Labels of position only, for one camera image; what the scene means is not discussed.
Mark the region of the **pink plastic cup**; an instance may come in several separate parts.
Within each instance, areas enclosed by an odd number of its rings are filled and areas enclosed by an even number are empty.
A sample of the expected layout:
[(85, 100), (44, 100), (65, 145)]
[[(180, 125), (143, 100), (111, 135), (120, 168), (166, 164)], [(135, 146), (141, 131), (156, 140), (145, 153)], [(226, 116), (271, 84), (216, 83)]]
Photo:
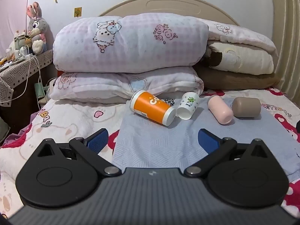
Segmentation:
[(209, 111), (221, 125), (227, 125), (233, 120), (232, 109), (218, 95), (213, 95), (207, 102)]

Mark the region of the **taupe plastic cup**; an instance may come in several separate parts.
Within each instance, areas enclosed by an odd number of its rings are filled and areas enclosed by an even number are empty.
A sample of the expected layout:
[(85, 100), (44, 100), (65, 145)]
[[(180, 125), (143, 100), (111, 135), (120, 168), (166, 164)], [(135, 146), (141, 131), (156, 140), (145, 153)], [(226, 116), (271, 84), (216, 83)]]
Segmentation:
[(261, 103), (257, 98), (236, 97), (231, 108), (237, 118), (256, 118), (260, 115)]

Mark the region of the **white frog paper cup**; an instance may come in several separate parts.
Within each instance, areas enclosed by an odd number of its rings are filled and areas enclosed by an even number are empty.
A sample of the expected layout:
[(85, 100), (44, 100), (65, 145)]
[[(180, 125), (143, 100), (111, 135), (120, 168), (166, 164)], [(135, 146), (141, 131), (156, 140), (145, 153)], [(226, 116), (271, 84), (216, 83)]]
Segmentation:
[(182, 96), (182, 99), (177, 108), (177, 116), (182, 120), (189, 120), (194, 114), (200, 103), (200, 97), (195, 92), (187, 92)]

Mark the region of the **orange paper cup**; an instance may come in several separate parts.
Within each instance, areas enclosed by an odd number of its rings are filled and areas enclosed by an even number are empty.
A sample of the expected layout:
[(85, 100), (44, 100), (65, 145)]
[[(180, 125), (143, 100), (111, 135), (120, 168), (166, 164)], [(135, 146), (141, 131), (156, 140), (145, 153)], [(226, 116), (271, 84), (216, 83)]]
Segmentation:
[(156, 123), (169, 126), (176, 116), (176, 109), (145, 90), (135, 92), (130, 109)]

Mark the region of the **pink cartoon bed sheet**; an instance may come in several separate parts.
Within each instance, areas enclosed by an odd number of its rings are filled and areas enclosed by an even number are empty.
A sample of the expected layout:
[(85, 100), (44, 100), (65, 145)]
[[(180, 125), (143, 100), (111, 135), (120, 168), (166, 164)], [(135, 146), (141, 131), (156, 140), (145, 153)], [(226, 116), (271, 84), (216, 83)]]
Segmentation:
[[(208, 98), (211, 95), (223, 98), (258, 98), (262, 107), (299, 141), (299, 133), (296, 130), (299, 126), (299, 108), (280, 90), (207, 90), (202, 97)], [(1, 213), (10, 217), (23, 206), (15, 188), (15, 179), (27, 159), (45, 138), (63, 143), (74, 137), (88, 137), (93, 132), (106, 128), (109, 141), (100, 152), (100, 156), (111, 161), (125, 110), (124, 104), (111, 106), (80, 104), (71, 100), (50, 100), (34, 114), (33, 120), (19, 134), (17, 140), (6, 143), (1, 148)]]

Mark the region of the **green white power adapter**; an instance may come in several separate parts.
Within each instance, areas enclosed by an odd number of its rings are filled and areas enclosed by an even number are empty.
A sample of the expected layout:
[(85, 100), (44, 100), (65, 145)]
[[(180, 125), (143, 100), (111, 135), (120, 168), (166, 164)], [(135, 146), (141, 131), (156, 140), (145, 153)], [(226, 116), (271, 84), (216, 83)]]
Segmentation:
[(50, 79), (45, 86), (42, 82), (34, 84), (34, 91), (39, 106), (44, 106), (50, 100), (50, 94), (53, 92), (57, 78)]

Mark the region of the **light blue patterned cloth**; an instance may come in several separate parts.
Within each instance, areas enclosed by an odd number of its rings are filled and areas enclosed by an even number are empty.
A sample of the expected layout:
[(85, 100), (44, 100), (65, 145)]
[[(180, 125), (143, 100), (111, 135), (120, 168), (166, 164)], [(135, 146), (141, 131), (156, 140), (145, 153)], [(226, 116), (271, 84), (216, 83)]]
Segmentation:
[(299, 178), (299, 142), (273, 115), (262, 108), (254, 119), (234, 118), (220, 125), (201, 99), (190, 120), (174, 119), (165, 127), (128, 110), (124, 115), (112, 163), (125, 168), (180, 168), (204, 158), (208, 144), (199, 144), (198, 132), (205, 128), (219, 138), (231, 137), (238, 143), (249, 144), (262, 139), (287, 174), (289, 181)]

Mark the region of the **patterned bedside table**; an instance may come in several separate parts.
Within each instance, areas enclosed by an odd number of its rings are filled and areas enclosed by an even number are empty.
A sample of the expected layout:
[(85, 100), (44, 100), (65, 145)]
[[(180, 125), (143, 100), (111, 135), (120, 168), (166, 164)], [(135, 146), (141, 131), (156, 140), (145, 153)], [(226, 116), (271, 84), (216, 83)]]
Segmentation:
[(52, 69), (53, 52), (48, 50), (1, 72), (1, 118), (13, 132), (25, 127), (38, 111), (34, 84), (40, 77), (47, 83)]

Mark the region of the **brown pillow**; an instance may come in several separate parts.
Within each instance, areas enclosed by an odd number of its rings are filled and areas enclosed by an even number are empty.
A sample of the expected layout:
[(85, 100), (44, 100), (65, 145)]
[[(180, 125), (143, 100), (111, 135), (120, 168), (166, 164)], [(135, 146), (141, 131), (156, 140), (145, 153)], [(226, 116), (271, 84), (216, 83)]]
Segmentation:
[(275, 73), (251, 75), (219, 71), (209, 67), (194, 68), (204, 87), (213, 90), (266, 89), (276, 86), (280, 79)]

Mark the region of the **cream folded blanket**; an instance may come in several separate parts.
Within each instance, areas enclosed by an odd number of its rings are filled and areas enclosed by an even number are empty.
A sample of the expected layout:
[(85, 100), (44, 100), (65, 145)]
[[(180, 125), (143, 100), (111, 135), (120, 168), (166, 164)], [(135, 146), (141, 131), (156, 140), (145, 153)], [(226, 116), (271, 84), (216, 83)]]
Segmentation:
[(222, 59), (211, 64), (213, 69), (251, 75), (274, 72), (273, 57), (261, 48), (218, 41), (210, 41), (208, 47), (211, 50), (211, 58), (217, 53), (222, 54)]

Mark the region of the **grey bunny plush toy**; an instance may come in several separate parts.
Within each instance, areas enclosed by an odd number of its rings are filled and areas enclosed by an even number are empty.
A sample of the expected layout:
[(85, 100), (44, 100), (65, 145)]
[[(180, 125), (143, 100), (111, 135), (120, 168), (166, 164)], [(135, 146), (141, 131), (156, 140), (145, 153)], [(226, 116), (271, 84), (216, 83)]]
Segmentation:
[(31, 38), (31, 48), (34, 54), (42, 54), (47, 50), (47, 41), (45, 33), (47, 32), (48, 23), (42, 17), (42, 10), (38, 2), (33, 2), (26, 9), (29, 17), (27, 34)]

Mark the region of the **pink checked folded quilt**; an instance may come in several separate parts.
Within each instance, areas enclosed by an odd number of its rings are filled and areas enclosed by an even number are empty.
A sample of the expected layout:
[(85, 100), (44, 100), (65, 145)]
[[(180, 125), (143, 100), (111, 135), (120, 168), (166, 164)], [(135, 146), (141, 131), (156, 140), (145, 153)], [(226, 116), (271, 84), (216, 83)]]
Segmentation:
[(200, 19), (170, 13), (80, 19), (54, 40), (53, 63), (62, 74), (50, 97), (111, 104), (140, 89), (201, 94), (204, 83), (193, 66), (208, 33)]

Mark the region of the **beige pleated curtain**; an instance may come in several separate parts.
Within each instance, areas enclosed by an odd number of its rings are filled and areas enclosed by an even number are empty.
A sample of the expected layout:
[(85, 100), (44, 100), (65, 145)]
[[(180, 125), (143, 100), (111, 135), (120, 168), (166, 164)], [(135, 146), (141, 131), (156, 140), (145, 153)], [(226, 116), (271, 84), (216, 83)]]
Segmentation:
[(273, 0), (273, 42), (278, 51), (275, 63), (278, 87), (299, 105), (299, 0)]

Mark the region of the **beige wooden headboard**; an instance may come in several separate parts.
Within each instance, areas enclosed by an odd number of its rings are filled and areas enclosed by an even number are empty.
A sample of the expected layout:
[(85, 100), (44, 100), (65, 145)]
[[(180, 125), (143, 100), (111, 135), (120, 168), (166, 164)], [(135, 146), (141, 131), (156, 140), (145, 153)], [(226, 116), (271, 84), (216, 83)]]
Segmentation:
[(238, 25), (226, 12), (204, 0), (127, 0), (101, 15), (125, 17), (141, 13), (173, 13)]

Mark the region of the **yellow wall sticker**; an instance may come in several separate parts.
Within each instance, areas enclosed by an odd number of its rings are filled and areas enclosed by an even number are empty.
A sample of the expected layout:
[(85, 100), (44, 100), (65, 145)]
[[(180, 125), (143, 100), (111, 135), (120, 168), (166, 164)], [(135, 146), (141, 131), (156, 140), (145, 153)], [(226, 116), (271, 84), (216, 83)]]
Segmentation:
[(82, 7), (74, 8), (74, 17), (82, 17)]

